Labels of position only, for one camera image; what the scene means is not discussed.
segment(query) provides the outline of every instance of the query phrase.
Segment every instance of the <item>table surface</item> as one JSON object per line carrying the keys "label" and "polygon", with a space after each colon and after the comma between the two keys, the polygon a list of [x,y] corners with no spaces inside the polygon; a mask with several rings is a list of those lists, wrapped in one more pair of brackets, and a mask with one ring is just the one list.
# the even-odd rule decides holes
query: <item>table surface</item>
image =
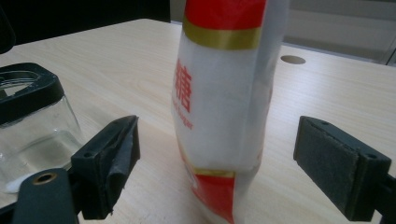
{"label": "table surface", "polygon": [[[135,114],[141,160],[113,216],[88,223],[205,223],[179,157],[170,113],[181,26],[139,20],[14,47],[0,66],[38,63],[58,75],[86,139]],[[262,166],[246,223],[349,223],[293,160],[301,115],[324,119],[396,160],[396,68],[282,47]],[[396,175],[395,165],[390,174]],[[9,196],[2,194],[2,204]],[[375,213],[372,223],[378,223]]]}

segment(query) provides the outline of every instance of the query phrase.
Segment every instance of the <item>white plastic bag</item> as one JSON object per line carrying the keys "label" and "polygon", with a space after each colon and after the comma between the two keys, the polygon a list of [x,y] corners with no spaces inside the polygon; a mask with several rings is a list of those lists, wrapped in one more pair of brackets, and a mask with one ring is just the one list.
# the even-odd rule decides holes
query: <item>white plastic bag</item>
{"label": "white plastic bag", "polygon": [[187,0],[172,112],[192,191],[214,223],[243,223],[288,10],[289,0]]}

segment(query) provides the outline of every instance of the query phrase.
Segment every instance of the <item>hole in table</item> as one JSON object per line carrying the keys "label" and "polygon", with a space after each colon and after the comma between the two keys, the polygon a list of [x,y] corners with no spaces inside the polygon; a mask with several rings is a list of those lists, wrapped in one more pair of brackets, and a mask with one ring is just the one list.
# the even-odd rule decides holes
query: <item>hole in table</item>
{"label": "hole in table", "polygon": [[285,63],[293,63],[293,64],[303,64],[305,63],[304,58],[300,58],[293,55],[283,55],[280,59]]}

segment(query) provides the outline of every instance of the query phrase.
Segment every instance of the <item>red label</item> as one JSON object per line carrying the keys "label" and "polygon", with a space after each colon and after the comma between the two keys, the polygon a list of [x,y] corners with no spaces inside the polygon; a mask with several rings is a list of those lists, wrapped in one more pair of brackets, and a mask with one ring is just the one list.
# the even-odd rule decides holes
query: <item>red label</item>
{"label": "red label", "polygon": [[185,16],[194,25],[214,30],[262,26],[266,0],[188,0]]}
{"label": "red label", "polygon": [[233,224],[234,177],[195,175],[192,191],[215,214]]}
{"label": "red label", "polygon": [[186,66],[181,65],[180,60],[177,60],[175,77],[176,97],[190,113],[191,76]]}

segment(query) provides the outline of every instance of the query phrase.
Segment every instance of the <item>gold stripe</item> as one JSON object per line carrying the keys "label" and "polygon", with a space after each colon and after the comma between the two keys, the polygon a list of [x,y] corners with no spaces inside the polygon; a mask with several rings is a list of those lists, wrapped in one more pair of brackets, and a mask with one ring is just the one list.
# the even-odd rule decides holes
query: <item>gold stripe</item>
{"label": "gold stripe", "polygon": [[181,145],[178,138],[177,138],[177,144],[178,144],[178,149],[180,151],[181,157],[184,158],[184,160],[185,160],[184,162],[186,162],[186,165],[192,169],[192,171],[194,172],[195,175],[209,175],[209,176],[229,177],[229,178],[235,177],[234,171],[208,170],[208,169],[201,169],[201,168],[193,167],[191,165],[189,159],[187,158],[186,153],[184,152],[184,148]]}
{"label": "gold stripe", "polygon": [[259,46],[261,28],[246,30],[213,30],[192,24],[186,17],[183,30],[193,42],[212,49],[256,49]]}
{"label": "gold stripe", "polygon": [[229,178],[235,177],[235,172],[232,171],[207,170],[207,169],[199,169],[199,168],[193,168],[193,171],[196,175],[209,175],[209,176],[229,177]]}

